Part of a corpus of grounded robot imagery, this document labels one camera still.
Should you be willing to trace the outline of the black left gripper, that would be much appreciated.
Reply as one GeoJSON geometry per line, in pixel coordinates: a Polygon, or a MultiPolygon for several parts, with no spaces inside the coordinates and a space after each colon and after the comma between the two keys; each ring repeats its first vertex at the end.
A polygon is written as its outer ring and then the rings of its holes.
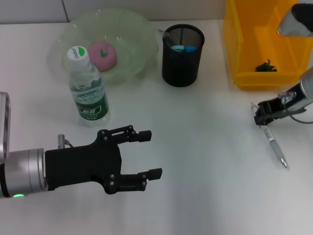
{"type": "Polygon", "coordinates": [[[45,152],[45,176],[48,190],[75,184],[96,182],[107,194],[145,191],[147,181],[159,180],[162,168],[137,174],[121,174],[121,155],[117,144],[150,141],[150,130],[136,132],[132,125],[100,130],[89,145],[45,152]]]}

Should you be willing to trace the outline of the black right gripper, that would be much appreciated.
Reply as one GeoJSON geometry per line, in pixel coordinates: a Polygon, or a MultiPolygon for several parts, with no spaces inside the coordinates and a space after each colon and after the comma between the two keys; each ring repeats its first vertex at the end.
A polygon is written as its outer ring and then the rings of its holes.
{"type": "Polygon", "coordinates": [[[281,93],[270,101],[262,101],[257,104],[258,109],[254,116],[257,126],[268,125],[272,118],[285,118],[289,115],[301,114],[306,111],[304,101],[306,96],[300,85],[295,85],[285,93],[281,93]]]}

